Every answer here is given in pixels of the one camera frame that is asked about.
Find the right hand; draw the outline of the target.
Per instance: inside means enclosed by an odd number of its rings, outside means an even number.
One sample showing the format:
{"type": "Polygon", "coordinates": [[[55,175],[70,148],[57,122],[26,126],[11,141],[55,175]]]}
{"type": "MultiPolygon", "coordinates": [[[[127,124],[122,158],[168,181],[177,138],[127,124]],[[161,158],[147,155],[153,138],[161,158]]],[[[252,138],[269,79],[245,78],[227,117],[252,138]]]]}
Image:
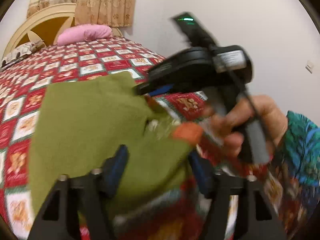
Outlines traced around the right hand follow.
{"type": "MultiPolygon", "coordinates": [[[[287,131],[287,117],[276,102],[267,95],[252,96],[251,101],[269,134],[266,137],[266,149],[270,155],[274,155],[275,147],[280,144],[287,131]]],[[[234,131],[234,128],[255,117],[255,112],[249,101],[246,98],[241,99],[225,116],[217,114],[212,106],[206,104],[203,115],[210,118],[213,132],[223,141],[221,151],[230,157],[237,157],[244,142],[244,135],[234,131]]]]}

